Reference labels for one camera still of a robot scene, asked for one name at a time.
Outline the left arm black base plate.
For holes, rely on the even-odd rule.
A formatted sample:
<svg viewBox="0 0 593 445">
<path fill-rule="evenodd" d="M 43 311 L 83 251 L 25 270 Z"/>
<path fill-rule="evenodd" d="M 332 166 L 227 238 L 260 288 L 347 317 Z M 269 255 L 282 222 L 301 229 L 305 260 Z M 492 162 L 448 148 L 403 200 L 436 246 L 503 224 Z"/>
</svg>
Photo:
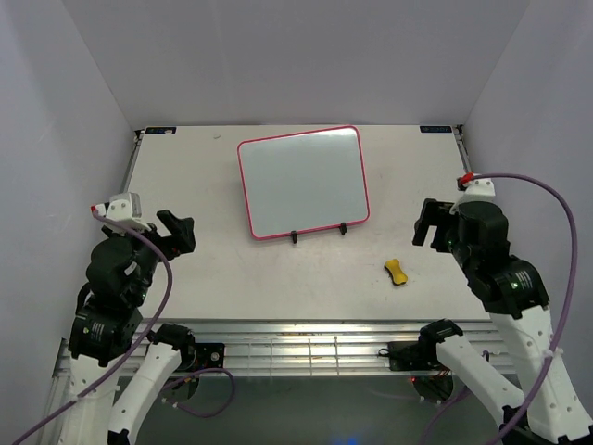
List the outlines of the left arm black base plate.
<svg viewBox="0 0 593 445">
<path fill-rule="evenodd" d="M 224 356 L 224 343 L 194 343 L 182 353 L 182 363 L 178 370 L 190 373 L 201 369 L 222 368 Z"/>
</svg>

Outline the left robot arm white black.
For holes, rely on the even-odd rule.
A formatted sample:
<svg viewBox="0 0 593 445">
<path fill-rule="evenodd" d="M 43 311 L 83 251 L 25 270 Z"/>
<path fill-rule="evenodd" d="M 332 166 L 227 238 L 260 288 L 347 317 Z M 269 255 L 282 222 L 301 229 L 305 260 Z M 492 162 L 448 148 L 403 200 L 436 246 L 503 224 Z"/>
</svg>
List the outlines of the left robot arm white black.
<svg viewBox="0 0 593 445">
<path fill-rule="evenodd" d="M 92 250 L 69 338 L 73 406 L 66 413 L 61 444 L 133 444 L 172 372 L 196 361 L 189 330 L 164 324 L 146 333 L 145 360 L 124 392 L 116 393 L 120 367 L 142 342 L 135 334 L 142 321 L 139 309 L 155 270 L 196 248 L 193 218 L 179 219 L 169 210 L 157 216 L 167 235 L 152 223 L 135 228 L 117 218 L 115 226 L 103 226 L 106 238 Z"/>
</svg>

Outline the yellow bone-shaped eraser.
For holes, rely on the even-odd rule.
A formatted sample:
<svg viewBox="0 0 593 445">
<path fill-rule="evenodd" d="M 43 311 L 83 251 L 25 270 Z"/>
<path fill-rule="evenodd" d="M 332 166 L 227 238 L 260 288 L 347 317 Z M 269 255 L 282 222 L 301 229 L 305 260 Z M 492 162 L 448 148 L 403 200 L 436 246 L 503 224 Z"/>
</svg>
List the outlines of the yellow bone-shaped eraser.
<svg viewBox="0 0 593 445">
<path fill-rule="evenodd" d="M 403 272 L 401 263 L 398 259 L 392 259 L 384 264 L 391 282 L 394 286 L 404 286 L 408 283 L 408 276 Z"/>
</svg>

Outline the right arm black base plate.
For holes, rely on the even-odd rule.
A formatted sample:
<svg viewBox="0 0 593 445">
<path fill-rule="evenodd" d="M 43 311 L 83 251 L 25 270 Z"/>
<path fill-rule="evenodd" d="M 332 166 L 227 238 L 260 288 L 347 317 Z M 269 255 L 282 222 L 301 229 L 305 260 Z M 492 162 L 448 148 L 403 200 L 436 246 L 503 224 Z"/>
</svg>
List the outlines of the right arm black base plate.
<svg viewBox="0 0 593 445">
<path fill-rule="evenodd" d="M 404 344 L 391 341 L 377 351 L 379 358 L 387 359 L 390 371 L 441 371 L 443 365 L 435 353 L 419 342 Z"/>
</svg>

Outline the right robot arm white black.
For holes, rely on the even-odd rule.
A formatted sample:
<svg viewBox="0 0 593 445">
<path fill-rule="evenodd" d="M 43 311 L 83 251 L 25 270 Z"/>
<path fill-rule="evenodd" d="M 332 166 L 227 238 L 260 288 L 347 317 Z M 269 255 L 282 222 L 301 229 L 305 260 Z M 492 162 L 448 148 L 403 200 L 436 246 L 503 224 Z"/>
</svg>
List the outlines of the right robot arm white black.
<svg viewBox="0 0 593 445">
<path fill-rule="evenodd" d="M 450 320 L 421 329 L 418 354 L 450 369 L 483 404 L 504 444 L 589 444 L 592 418 L 557 351 L 549 297 L 536 268 L 510 253 L 508 220 L 486 201 L 458 205 L 427 198 L 414 224 L 415 246 L 435 227 L 432 249 L 451 254 L 499 331 L 520 384 L 508 382 Z"/>
</svg>

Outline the pink framed whiteboard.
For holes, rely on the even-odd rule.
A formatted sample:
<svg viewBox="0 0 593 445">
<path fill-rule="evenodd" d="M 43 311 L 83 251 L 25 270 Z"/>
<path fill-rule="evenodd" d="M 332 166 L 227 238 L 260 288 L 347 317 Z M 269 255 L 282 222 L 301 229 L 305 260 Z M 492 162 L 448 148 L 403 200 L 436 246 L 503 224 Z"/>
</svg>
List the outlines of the pink framed whiteboard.
<svg viewBox="0 0 593 445">
<path fill-rule="evenodd" d="M 257 240 L 345 234 L 370 217 L 360 132 L 352 125 L 246 140 L 237 160 Z"/>
</svg>

